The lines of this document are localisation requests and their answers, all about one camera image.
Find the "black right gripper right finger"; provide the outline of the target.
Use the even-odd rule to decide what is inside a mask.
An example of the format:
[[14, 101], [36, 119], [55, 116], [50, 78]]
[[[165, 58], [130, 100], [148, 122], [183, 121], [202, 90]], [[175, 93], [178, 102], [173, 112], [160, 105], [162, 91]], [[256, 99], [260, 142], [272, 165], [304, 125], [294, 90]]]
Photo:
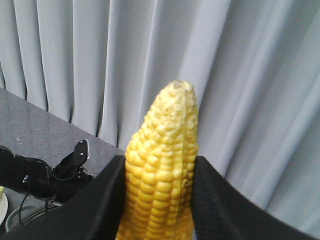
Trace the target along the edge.
[[191, 212], [198, 240], [313, 239], [248, 200], [204, 156], [195, 160]]

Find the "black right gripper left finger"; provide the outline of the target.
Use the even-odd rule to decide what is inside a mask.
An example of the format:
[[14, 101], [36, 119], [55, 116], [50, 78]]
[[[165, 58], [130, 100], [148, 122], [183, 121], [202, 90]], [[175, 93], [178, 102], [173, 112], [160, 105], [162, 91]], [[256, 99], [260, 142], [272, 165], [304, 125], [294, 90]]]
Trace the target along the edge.
[[2, 240], [114, 240], [125, 200], [125, 157], [116, 155], [100, 174], [64, 205]]

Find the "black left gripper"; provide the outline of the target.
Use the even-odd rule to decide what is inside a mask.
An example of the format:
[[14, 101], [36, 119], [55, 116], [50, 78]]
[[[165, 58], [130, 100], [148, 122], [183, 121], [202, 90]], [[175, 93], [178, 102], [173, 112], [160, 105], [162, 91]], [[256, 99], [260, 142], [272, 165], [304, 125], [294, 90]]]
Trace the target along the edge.
[[83, 167], [89, 157], [89, 143], [86, 139], [82, 139], [75, 145], [74, 151], [51, 170], [50, 179], [53, 181], [55, 202], [65, 203], [95, 178], [86, 173]]

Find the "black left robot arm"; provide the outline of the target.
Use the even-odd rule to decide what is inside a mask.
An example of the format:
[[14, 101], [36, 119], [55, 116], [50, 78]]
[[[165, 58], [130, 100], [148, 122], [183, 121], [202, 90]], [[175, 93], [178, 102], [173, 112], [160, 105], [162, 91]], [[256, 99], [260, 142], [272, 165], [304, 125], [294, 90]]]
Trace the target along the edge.
[[39, 200], [64, 203], [94, 179], [83, 167], [89, 156], [85, 139], [55, 167], [39, 158], [14, 155], [9, 148], [1, 146], [0, 185]]

